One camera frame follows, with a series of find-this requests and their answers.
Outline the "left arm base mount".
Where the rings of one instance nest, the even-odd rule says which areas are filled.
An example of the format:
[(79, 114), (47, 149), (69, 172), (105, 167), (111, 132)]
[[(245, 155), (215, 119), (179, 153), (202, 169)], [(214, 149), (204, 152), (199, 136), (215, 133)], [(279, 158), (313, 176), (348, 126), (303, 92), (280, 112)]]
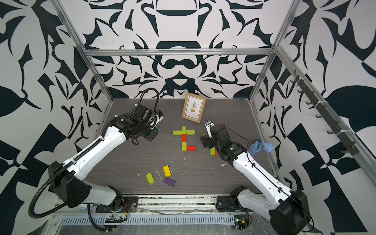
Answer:
[(118, 213), (135, 212), (138, 207), (139, 198), (137, 196), (124, 196), (122, 199), (116, 198), (109, 206), (98, 204), (96, 213)]

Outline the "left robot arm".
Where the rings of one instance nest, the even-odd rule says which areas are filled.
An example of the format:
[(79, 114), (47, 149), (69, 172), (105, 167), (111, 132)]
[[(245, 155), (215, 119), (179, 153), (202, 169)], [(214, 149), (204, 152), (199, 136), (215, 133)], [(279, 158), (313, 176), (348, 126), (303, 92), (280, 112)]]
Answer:
[(160, 110), (154, 111), (142, 105), (128, 115), (114, 116), (107, 128), (89, 146), (63, 163), (53, 163), (49, 175), (57, 174), (50, 184), (55, 193), (69, 208), (81, 204), (102, 204), (118, 211), (123, 207), (123, 197), (113, 186), (99, 186), (85, 179), (91, 170), (112, 150), (131, 140), (137, 145), (138, 137), (152, 141), (158, 135), (157, 124), (163, 119)]

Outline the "lime block top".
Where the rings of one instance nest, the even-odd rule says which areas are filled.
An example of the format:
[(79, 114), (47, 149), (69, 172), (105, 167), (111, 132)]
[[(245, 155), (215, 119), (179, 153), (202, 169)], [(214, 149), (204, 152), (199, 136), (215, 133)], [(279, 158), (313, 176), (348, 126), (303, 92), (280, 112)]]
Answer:
[(173, 136), (181, 136), (182, 134), (182, 131), (173, 131)]

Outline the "yellow block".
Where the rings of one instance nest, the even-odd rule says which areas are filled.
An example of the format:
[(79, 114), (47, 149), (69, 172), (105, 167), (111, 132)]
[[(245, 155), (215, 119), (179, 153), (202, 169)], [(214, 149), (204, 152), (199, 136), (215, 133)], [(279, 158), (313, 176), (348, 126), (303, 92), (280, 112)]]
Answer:
[(170, 177), (171, 176), (171, 171), (170, 171), (168, 165), (166, 165), (166, 166), (163, 167), (163, 171), (164, 171), (165, 177)]

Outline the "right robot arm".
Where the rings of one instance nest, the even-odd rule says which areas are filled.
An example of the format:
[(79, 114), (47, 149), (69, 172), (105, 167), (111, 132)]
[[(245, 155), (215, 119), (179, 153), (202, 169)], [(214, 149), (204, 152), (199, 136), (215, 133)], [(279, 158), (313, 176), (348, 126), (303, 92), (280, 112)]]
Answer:
[(258, 196), (245, 187), (232, 191), (241, 208), (268, 219), (279, 235), (297, 235), (314, 220), (307, 196), (293, 191), (267, 172), (238, 142), (233, 142), (225, 125), (205, 120), (207, 134), (201, 136), (204, 148), (215, 148), (221, 159), (246, 176), (262, 193)]

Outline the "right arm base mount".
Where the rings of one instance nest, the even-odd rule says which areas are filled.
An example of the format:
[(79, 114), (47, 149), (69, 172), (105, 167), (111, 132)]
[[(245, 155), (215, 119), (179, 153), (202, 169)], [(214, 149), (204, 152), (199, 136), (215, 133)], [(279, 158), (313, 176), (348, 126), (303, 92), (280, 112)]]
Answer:
[(234, 196), (225, 195), (216, 197), (216, 209), (219, 212), (246, 212), (250, 209), (244, 208), (240, 205), (238, 199)]

